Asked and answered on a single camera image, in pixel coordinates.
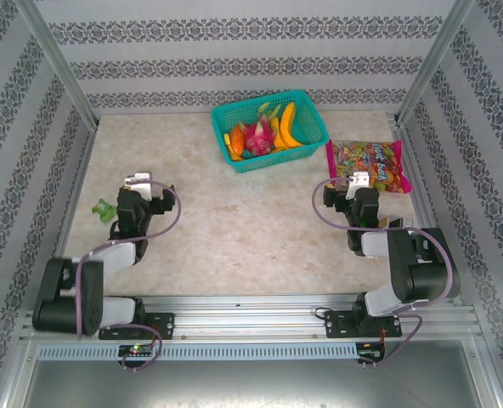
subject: colorful candy package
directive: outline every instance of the colorful candy package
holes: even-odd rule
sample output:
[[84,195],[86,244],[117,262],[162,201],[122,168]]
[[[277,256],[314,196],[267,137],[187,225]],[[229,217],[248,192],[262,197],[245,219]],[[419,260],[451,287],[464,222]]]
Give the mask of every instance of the colorful candy package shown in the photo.
[[370,175],[370,187],[379,191],[410,193],[412,185],[403,175],[402,141],[368,143],[331,140],[327,144],[327,161],[331,177],[348,177],[357,171]]

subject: plastic basket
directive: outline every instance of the plastic basket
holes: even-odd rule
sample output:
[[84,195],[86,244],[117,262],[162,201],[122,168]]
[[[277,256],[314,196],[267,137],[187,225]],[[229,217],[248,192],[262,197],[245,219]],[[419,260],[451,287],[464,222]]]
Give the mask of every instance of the plastic basket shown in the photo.
[[[238,122],[256,122],[257,110],[259,106],[265,102],[270,102],[269,108],[274,108],[276,105],[281,104],[282,107],[280,112],[283,112],[290,102],[295,102],[297,112],[295,121],[293,122],[291,136],[304,146],[243,161],[232,161],[229,158],[227,147],[223,141],[223,135],[228,133]],[[308,95],[301,90],[274,93],[260,98],[218,106],[212,110],[212,124],[225,161],[232,166],[237,173],[250,172],[251,170],[257,170],[262,167],[309,157],[320,146],[325,145],[329,141],[327,129],[321,117],[319,117],[318,111]]]

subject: dragon fruit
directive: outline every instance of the dragon fruit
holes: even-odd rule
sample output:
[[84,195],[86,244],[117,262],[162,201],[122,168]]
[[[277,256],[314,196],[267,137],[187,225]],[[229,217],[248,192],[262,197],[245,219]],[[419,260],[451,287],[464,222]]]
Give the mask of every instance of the dragon fruit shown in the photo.
[[243,128],[246,149],[255,156],[264,156],[270,153],[276,135],[268,125],[266,115],[262,115],[257,124],[248,127],[241,124],[240,128]]

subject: marble-pattern tabletop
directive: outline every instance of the marble-pattern tabletop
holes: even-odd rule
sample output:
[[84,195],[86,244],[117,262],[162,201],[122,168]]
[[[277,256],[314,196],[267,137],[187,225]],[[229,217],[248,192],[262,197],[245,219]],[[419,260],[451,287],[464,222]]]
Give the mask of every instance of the marble-pattern tabletop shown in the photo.
[[[383,111],[320,112],[332,139],[393,140]],[[237,174],[224,161],[208,114],[103,116],[65,248],[81,256],[110,224],[91,209],[116,204],[125,176],[151,171],[175,184],[180,222],[150,241],[144,259],[105,282],[120,295],[357,293],[389,280],[385,258],[360,258],[344,231],[323,224],[310,196],[328,177],[325,147],[307,159]],[[322,209],[338,223],[332,208]],[[415,218],[408,195],[381,194],[380,213]],[[172,222],[154,216],[149,232]]]

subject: patterned wallpaper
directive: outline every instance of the patterned wallpaper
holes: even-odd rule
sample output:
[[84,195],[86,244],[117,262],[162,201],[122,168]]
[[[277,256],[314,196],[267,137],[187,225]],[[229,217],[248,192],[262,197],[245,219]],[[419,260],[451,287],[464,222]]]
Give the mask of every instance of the patterned wallpaper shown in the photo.
[[406,127],[503,381],[503,1],[474,4]]
[[90,134],[14,3],[0,0],[0,379]]
[[454,0],[38,1],[99,115],[305,89],[395,113]]

